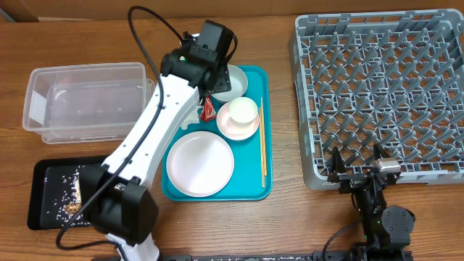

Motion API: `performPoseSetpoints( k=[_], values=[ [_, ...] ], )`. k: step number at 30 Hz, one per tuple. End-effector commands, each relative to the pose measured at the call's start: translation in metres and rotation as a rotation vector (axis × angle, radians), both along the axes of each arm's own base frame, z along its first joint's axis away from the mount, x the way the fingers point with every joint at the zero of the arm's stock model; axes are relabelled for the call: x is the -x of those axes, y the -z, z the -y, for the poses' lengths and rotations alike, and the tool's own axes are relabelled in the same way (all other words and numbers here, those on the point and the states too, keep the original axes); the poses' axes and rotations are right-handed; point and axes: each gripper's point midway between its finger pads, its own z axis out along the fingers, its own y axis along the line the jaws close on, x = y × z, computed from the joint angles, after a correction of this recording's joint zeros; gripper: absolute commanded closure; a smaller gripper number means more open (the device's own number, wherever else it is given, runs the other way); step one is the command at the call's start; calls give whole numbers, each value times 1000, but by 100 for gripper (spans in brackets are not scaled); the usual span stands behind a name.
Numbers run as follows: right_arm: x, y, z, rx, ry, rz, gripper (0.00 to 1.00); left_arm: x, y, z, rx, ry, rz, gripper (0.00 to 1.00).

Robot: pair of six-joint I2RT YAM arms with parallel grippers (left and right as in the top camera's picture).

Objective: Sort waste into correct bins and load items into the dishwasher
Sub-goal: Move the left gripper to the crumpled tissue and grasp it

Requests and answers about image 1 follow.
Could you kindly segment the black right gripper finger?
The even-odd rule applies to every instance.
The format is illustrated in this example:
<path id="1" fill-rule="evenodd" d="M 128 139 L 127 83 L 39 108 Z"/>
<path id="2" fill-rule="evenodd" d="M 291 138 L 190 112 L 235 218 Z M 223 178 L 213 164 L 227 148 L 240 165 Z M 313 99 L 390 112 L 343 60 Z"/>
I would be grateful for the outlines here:
<path id="1" fill-rule="evenodd" d="M 390 154 L 379 143 L 373 145 L 373 153 L 376 160 L 390 157 Z"/>
<path id="2" fill-rule="evenodd" d="M 332 149 L 330 174 L 345 173 L 344 160 L 341 157 L 339 148 L 335 146 Z"/>

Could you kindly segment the red snack wrapper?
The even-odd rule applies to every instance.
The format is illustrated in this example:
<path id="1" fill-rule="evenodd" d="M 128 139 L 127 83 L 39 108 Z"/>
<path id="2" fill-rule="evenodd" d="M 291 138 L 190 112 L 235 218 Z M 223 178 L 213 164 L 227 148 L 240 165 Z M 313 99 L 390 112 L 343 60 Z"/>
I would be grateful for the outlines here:
<path id="1" fill-rule="evenodd" d="M 217 112 L 215 111 L 214 105 L 211 100 L 211 96 L 207 96 L 204 100 L 200 119 L 204 122 L 209 122 L 216 118 Z"/>

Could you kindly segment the white tissue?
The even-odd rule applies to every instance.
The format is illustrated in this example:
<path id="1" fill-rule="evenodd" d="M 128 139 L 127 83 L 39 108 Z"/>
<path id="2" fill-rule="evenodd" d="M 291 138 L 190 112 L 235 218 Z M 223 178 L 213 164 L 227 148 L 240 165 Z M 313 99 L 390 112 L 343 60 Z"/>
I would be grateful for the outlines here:
<path id="1" fill-rule="evenodd" d="M 198 124 L 200 122 L 198 113 L 199 109 L 200 106 L 197 106 L 188 114 L 186 119 L 181 123 L 182 130 L 186 130 L 190 124 Z"/>

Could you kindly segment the large pink plate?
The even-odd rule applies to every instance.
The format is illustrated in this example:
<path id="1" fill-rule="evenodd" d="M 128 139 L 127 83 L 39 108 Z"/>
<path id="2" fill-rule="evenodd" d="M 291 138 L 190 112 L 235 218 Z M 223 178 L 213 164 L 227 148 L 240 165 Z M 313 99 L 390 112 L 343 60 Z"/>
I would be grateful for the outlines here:
<path id="1" fill-rule="evenodd" d="M 167 155 L 167 176 L 187 196 L 202 198 L 221 191 L 235 167 L 231 147 L 219 135 L 195 131 L 179 138 Z"/>

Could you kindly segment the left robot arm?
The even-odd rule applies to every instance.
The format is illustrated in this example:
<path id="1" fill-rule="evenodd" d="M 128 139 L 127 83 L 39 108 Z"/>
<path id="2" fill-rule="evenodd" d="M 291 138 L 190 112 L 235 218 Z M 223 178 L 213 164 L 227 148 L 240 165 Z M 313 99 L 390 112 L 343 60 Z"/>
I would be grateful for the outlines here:
<path id="1" fill-rule="evenodd" d="M 119 147 L 100 167 L 80 171 L 79 215 L 105 234 L 121 260 L 158 260 L 152 238 L 156 169 L 181 123 L 209 94 L 228 91 L 228 48 L 181 47 L 155 69 L 157 90 Z"/>

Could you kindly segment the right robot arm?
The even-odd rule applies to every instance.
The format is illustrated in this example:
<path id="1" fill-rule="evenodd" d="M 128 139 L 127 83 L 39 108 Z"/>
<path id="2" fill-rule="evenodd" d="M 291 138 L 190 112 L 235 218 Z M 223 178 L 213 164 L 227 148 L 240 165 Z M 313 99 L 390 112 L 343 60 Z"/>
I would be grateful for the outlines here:
<path id="1" fill-rule="evenodd" d="M 323 260 L 412 260 L 404 248 L 410 244 L 415 215 L 400 206 L 388 206 L 383 190 L 393 186 L 401 173 L 397 159 L 380 145 L 373 147 L 375 161 L 366 173 L 348 174 L 339 149 L 331 155 L 328 181 L 339 184 L 340 194 L 349 194 L 360 219 L 337 231 L 325 243 Z M 365 242 L 355 243 L 344 252 L 328 252 L 331 242 L 343 232 L 361 225 Z"/>

